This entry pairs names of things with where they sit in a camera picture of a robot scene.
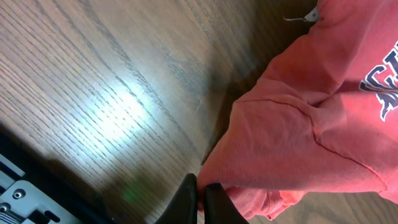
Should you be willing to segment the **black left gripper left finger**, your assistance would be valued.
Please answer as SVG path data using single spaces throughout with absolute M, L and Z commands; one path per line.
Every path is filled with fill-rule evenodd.
M 197 177 L 187 174 L 155 224 L 197 224 Z

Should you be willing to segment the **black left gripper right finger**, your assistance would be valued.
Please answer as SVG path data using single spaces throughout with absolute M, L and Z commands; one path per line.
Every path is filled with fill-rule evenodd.
M 220 183 L 205 187 L 205 224 L 249 224 L 238 212 Z

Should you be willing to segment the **orange red soccer t-shirt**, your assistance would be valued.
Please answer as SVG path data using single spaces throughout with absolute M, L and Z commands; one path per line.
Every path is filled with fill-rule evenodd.
M 397 201 L 397 2 L 319 1 L 319 18 L 233 103 L 198 174 L 244 218 L 274 219 L 308 192 Z

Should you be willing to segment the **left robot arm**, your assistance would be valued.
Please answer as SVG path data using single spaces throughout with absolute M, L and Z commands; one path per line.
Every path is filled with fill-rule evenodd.
M 81 180 L 60 162 L 44 162 L 1 124 L 1 223 L 144 223 L 111 215 L 90 187 L 78 192 L 59 174 Z M 198 223 L 197 193 L 189 173 L 154 223 Z M 203 203 L 204 223 L 249 223 L 219 183 L 205 187 Z

